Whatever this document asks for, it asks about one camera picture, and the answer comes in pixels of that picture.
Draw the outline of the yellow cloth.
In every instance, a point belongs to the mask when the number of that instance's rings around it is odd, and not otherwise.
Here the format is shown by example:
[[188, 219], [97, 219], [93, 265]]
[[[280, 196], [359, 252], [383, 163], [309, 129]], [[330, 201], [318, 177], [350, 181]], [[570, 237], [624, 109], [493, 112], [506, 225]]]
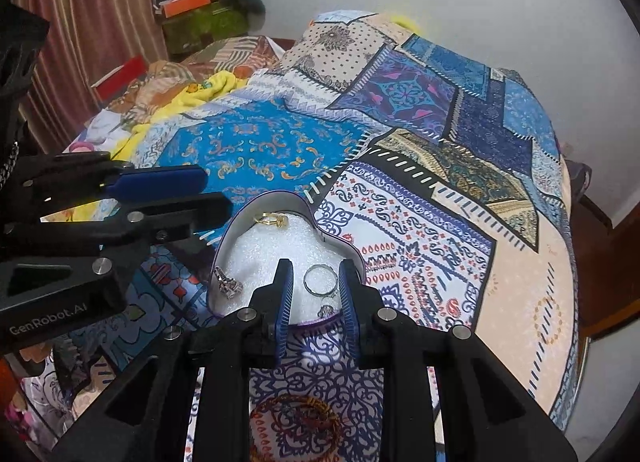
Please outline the yellow cloth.
[[249, 76], [250, 71], [239, 67], [218, 71], [200, 82], [177, 76], [134, 81], [87, 123], [65, 151], [106, 151], [115, 160], [127, 161], [154, 123], [242, 88]]

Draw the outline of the red book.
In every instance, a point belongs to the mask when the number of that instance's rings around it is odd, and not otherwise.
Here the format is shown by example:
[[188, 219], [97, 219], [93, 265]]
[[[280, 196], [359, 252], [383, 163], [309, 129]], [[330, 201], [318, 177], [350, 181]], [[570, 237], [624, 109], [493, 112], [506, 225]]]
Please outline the red book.
[[91, 89], [96, 93], [98, 100], [106, 104], [122, 94], [132, 81], [142, 78], [145, 74], [146, 63], [141, 55], [136, 55], [93, 82]]

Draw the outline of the red and gold bangles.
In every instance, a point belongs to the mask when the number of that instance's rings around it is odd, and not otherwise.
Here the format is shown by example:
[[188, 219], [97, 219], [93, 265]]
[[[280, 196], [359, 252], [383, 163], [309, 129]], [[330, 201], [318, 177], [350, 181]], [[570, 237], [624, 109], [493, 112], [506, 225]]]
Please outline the red and gold bangles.
[[251, 461], [339, 461], [342, 420], [323, 400], [281, 395], [250, 412]]

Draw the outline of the green mossy box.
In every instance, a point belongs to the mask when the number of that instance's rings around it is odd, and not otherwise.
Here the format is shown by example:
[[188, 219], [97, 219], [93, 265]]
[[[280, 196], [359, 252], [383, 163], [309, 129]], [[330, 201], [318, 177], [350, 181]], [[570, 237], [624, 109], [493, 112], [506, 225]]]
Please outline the green mossy box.
[[234, 7], [215, 2], [165, 19], [160, 26], [169, 58], [183, 59], [215, 41], [245, 36], [248, 20]]

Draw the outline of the patchwork blue bedspread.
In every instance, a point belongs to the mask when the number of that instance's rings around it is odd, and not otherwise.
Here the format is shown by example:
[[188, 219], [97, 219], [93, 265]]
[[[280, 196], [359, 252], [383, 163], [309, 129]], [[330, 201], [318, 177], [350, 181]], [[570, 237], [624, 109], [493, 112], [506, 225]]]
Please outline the patchwork blue bedspread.
[[[49, 26], [1, 26], [1, 177], [40, 156], [17, 123]], [[198, 165], [223, 227], [151, 245], [122, 311], [51, 340], [104, 341], [116, 375], [50, 461], [250, 461], [250, 412], [325, 401], [340, 461], [571, 461], [577, 279], [570, 179], [511, 71], [380, 16], [314, 20], [244, 88], [154, 123], [124, 161]], [[250, 367], [254, 291], [294, 269], [286, 354]], [[346, 347], [338, 269], [377, 289], [383, 367]]]

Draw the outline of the orange box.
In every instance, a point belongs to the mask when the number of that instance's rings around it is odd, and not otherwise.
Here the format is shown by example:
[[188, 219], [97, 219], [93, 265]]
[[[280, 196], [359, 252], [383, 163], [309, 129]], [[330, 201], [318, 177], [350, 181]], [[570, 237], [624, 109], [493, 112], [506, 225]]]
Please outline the orange box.
[[160, 4], [165, 18], [171, 18], [211, 4], [212, 0], [168, 0]]

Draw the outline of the striped brown curtain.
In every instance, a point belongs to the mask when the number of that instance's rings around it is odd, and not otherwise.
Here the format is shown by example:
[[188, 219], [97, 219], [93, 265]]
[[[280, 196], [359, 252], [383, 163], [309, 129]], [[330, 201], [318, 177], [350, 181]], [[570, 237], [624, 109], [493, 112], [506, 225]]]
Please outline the striped brown curtain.
[[92, 85], [132, 57], [167, 56], [152, 0], [12, 0], [50, 24], [21, 115], [46, 152], [62, 150], [101, 109]]

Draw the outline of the wooden door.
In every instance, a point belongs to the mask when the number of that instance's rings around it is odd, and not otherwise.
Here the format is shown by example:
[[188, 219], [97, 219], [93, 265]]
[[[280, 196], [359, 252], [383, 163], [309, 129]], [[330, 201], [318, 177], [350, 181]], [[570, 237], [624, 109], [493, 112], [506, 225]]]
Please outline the wooden door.
[[579, 331], [598, 339], [639, 317], [639, 209], [613, 225], [588, 197], [570, 229], [578, 271]]

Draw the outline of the dark purple bag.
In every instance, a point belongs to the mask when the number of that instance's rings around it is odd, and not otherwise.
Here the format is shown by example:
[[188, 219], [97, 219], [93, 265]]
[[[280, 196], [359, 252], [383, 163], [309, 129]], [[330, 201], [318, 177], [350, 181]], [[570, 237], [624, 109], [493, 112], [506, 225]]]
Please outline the dark purple bag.
[[588, 164], [573, 161], [570, 159], [565, 160], [568, 175], [570, 175], [570, 193], [572, 194], [572, 204], [576, 204], [585, 195], [588, 189], [591, 178], [592, 169]]

